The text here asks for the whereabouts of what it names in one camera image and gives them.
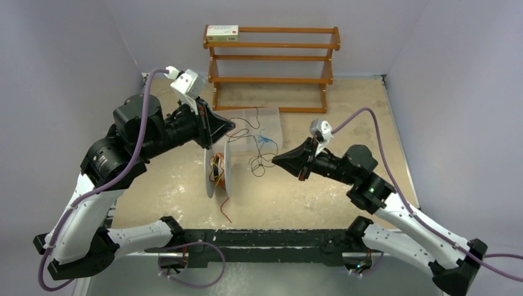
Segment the white plastic cable spool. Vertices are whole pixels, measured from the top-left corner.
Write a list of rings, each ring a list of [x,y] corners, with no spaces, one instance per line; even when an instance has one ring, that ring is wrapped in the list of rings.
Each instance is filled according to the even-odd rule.
[[[215,153],[211,148],[204,153],[204,181],[208,198],[214,196],[216,188],[225,191],[227,198],[232,197],[232,168],[231,149],[229,142],[225,142],[223,152]]]

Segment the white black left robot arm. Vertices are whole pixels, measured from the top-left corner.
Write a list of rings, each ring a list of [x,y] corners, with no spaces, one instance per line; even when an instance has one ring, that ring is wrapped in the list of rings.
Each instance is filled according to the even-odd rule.
[[[106,136],[88,149],[60,220],[52,231],[34,238],[42,255],[39,274],[48,272],[56,281],[89,278],[130,253],[180,250],[186,234],[172,216],[126,229],[105,228],[103,222],[152,158],[190,141],[208,150],[235,128],[201,98],[196,99],[195,110],[180,104],[164,116],[155,96],[137,94],[117,107],[113,117]]]

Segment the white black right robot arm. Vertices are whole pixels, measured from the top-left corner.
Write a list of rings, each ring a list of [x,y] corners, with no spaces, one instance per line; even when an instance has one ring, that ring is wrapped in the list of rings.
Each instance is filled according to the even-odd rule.
[[[350,146],[342,157],[328,150],[317,153],[318,145],[307,138],[297,148],[273,157],[272,163],[300,181],[315,173],[349,185],[346,195],[352,204],[399,229],[388,231],[358,216],[346,230],[347,245],[355,251],[366,247],[388,253],[431,276],[447,295],[466,295],[480,268],[473,258],[483,258],[487,245],[453,234],[404,202],[398,189],[374,172],[377,160],[365,145]]]

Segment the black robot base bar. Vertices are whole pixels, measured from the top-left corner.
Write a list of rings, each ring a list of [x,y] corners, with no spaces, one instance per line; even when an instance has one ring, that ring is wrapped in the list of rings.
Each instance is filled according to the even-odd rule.
[[[382,254],[366,247],[361,224],[347,229],[184,229],[158,253],[178,253],[189,268],[211,262],[320,263],[367,270]]]

